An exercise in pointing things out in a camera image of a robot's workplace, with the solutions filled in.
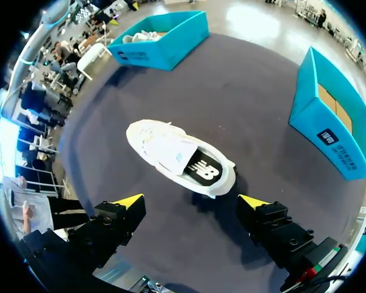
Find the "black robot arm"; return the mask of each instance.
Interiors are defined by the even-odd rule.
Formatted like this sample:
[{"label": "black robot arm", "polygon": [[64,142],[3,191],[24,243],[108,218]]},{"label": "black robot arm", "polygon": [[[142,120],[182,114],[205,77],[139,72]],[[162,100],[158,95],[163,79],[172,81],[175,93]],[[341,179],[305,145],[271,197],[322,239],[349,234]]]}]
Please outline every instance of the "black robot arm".
[{"label": "black robot arm", "polygon": [[330,237],[315,244],[314,231],[294,223],[287,207],[277,201],[266,203],[239,195],[236,213],[255,245],[263,246],[276,265],[289,272],[282,292],[324,293],[328,289],[328,276],[346,255],[346,246]]},{"label": "black robot arm", "polygon": [[92,275],[126,245],[144,218],[143,195],[95,207],[96,215],[77,230],[69,230],[68,242],[55,232],[34,231],[19,244],[33,273],[49,292],[129,292]]}]

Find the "round mat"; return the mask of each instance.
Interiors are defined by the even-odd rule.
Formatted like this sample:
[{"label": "round mat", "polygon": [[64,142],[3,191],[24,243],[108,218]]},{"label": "round mat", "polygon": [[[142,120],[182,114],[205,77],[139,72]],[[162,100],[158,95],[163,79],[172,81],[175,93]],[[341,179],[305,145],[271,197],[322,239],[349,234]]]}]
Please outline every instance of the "round mat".
[{"label": "round mat", "polygon": [[[113,59],[75,107],[60,150],[86,210],[144,193],[147,215],[118,252],[177,293],[279,292],[287,272],[251,243],[234,214],[238,193],[280,201],[295,222],[345,241],[365,181],[345,181],[288,124],[298,66],[263,47],[211,35],[173,71]],[[166,179],[129,146],[141,119],[172,122],[237,164],[236,187],[216,200]]]}]

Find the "white sneaker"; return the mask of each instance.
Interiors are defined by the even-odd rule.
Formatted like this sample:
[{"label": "white sneaker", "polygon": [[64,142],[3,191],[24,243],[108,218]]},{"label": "white sneaker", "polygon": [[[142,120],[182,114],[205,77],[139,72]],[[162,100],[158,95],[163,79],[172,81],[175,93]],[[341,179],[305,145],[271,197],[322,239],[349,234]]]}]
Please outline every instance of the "white sneaker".
[{"label": "white sneaker", "polygon": [[210,198],[224,195],[235,183],[235,164],[181,128],[140,120],[126,131],[130,146],[170,180]]},{"label": "white sneaker", "polygon": [[131,36],[131,35],[125,35],[122,38],[122,43],[124,43],[124,44],[132,43],[132,42],[133,42],[133,36]]}]

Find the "shoe insole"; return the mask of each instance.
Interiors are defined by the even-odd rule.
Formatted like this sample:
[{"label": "shoe insole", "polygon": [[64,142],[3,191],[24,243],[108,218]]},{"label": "shoe insole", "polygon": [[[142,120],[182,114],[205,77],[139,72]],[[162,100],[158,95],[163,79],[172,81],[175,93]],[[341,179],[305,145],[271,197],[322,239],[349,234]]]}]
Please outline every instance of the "shoe insole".
[{"label": "shoe insole", "polygon": [[196,150],[184,169],[184,173],[203,186],[216,183],[222,175],[222,166],[215,159]]}]

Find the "teal storage bin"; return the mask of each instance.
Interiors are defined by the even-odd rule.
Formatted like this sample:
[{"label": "teal storage bin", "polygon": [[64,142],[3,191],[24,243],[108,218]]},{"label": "teal storage bin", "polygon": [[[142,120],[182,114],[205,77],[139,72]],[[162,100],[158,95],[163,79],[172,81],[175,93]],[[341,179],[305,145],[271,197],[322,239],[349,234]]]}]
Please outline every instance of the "teal storage bin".
[{"label": "teal storage bin", "polygon": [[[122,43],[125,35],[133,36],[141,30],[166,34],[156,42]],[[108,49],[122,65],[172,70],[208,36],[205,12],[173,12],[145,18],[121,34]]]},{"label": "teal storage bin", "polygon": [[[347,113],[352,133],[320,98],[319,84]],[[322,151],[345,179],[366,178],[366,105],[340,70],[313,48],[298,72],[289,124]]]}]

